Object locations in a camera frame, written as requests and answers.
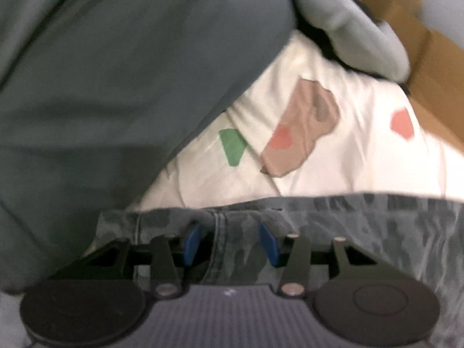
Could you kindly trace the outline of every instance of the red patch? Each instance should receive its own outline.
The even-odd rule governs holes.
[[[268,143],[272,149],[287,149],[290,148],[292,144],[293,140],[291,139],[290,130],[282,124],[277,126],[276,131]]]
[[[410,140],[414,137],[414,127],[412,126],[411,117],[406,108],[396,111],[391,116],[390,129],[405,140]]]

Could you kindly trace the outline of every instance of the camouflage fabric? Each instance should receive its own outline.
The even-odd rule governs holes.
[[[178,233],[191,221],[215,231],[205,284],[270,283],[281,269],[270,266],[259,243],[258,223],[268,221],[283,233],[297,232],[313,244],[344,236],[379,259],[414,275],[435,291],[442,316],[432,337],[436,347],[464,347],[464,208],[445,200],[395,195],[279,197],[190,210],[147,213],[109,211],[101,215],[96,246],[126,237],[148,243]],[[142,280],[146,273],[139,273]]]

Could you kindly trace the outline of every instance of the brown printed shape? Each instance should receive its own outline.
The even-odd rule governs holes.
[[[273,136],[261,153],[264,174],[283,177],[309,157],[316,141],[340,121],[334,95],[317,81],[300,79]]]

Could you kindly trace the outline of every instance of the brown cardboard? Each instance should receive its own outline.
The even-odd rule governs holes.
[[[412,69],[407,84],[419,124],[464,152],[464,50],[413,17],[414,4],[408,10],[405,0],[362,1],[405,46]]]

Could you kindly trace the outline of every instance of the small white logo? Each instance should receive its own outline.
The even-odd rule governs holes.
[[[224,290],[224,295],[227,297],[232,297],[236,294],[237,294],[237,291],[235,289],[230,288],[228,290]]]

